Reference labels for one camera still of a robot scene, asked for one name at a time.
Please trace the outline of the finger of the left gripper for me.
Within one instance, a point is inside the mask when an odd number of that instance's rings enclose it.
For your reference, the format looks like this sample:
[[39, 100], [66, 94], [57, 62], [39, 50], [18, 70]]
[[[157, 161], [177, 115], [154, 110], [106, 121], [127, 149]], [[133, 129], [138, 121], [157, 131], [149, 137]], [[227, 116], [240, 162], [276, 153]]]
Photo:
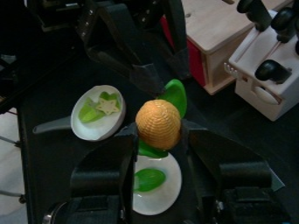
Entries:
[[165, 92], [142, 33], [123, 3], [86, 3], [83, 42], [89, 56], [151, 95]]
[[186, 21], [182, 0], [165, 0], [165, 15], [173, 39], [171, 66], [181, 79], [191, 77]]

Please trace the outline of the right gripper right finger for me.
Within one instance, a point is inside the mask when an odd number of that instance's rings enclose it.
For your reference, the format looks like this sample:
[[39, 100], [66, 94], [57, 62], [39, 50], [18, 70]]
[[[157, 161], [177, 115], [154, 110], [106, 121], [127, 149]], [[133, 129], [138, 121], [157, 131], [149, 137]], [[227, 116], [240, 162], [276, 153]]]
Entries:
[[268, 161], [233, 139], [182, 121], [201, 224], [292, 224]]

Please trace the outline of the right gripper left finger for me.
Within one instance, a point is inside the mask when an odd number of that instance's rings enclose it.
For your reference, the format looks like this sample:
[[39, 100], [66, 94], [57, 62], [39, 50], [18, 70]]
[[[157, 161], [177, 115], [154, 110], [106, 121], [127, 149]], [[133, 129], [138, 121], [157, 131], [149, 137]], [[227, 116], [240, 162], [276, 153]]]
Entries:
[[137, 154], [137, 125], [131, 123], [75, 167], [70, 199], [51, 207], [45, 224], [130, 224]]

